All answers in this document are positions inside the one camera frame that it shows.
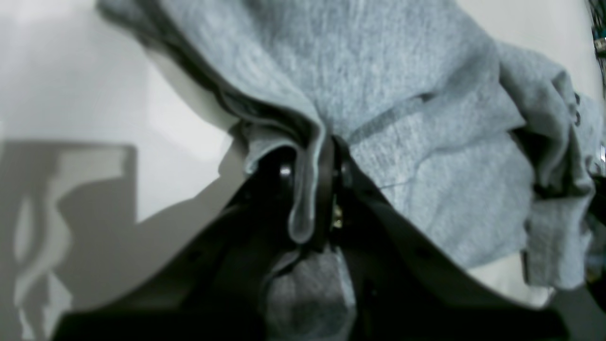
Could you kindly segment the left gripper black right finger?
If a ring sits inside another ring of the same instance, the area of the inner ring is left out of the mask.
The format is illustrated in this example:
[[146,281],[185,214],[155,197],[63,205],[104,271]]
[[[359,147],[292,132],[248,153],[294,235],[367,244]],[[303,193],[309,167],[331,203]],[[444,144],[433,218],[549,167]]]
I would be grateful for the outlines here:
[[342,138],[333,158],[333,223],[325,236],[342,252],[356,317],[350,341],[566,341],[552,310],[524,308],[454,264],[390,205]]

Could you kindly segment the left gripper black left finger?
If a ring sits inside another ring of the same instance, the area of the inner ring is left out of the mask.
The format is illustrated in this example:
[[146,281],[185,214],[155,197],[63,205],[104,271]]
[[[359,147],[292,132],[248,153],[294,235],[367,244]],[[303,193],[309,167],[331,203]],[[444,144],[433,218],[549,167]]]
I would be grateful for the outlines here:
[[294,149],[264,156],[220,214],[155,276],[98,309],[63,317],[55,341],[263,341],[264,288],[294,248]]

